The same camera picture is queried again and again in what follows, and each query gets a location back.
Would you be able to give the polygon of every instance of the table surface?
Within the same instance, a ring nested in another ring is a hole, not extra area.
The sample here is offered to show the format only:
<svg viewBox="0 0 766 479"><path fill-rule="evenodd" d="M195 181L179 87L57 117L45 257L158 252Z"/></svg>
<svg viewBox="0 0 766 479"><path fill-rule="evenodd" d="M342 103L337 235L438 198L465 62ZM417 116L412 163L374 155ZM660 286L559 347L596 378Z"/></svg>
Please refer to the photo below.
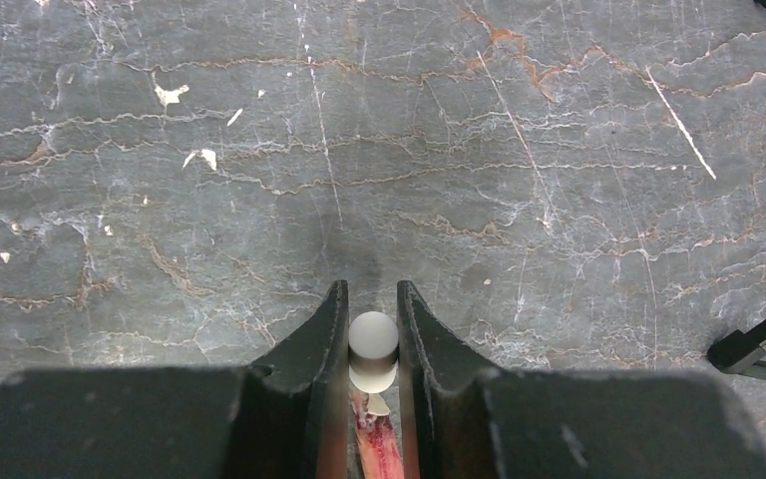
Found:
<svg viewBox="0 0 766 479"><path fill-rule="evenodd" d="M0 379L247 362L337 278L511 367L766 316L766 11L295 1L0 1Z"/></svg>

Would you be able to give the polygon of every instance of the white cylinder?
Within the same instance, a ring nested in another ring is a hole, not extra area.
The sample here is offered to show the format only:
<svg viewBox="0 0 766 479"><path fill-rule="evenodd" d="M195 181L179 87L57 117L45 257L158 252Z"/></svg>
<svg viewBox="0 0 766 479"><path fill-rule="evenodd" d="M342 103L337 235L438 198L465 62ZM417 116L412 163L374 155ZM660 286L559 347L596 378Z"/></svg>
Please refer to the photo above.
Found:
<svg viewBox="0 0 766 479"><path fill-rule="evenodd" d="M348 327L348 376L360 391L383 392L398 371L398 325L386 314L368 311Z"/></svg>

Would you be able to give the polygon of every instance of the white round object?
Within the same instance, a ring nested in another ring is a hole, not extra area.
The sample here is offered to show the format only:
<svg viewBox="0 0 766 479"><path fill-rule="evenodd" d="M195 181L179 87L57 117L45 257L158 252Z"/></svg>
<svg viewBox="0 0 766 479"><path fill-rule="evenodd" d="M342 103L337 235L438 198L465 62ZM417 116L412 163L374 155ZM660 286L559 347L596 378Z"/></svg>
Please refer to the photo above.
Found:
<svg viewBox="0 0 766 479"><path fill-rule="evenodd" d="M378 311L360 314L348 327L348 346L348 376L357 389L379 393L395 382L398 326L392 318Z"/></svg>

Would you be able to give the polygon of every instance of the white bottle cap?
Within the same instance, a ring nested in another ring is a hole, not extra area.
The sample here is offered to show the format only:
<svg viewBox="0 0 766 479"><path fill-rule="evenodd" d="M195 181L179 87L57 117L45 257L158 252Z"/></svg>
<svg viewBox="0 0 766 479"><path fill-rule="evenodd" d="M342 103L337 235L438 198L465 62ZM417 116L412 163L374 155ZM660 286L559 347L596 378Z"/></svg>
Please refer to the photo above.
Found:
<svg viewBox="0 0 766 479"><path fill-rule="evenodd" d="M398 326L378 311L364 312L348 327L348 376L360 391L383 392L398 371Z"/></svg>

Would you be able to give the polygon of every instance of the gray marble surface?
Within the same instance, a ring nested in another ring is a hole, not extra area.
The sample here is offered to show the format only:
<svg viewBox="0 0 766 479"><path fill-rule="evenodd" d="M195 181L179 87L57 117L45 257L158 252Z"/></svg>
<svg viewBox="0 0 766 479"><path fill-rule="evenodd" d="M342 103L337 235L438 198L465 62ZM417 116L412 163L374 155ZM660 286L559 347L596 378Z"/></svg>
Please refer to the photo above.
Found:
<svg viewBox="0 0 766 479"><path fill-rule="evenodd" d="M0 1L0 379L246 362L336 278L507 366L766 316L751 1L295 1Z"/></svg>

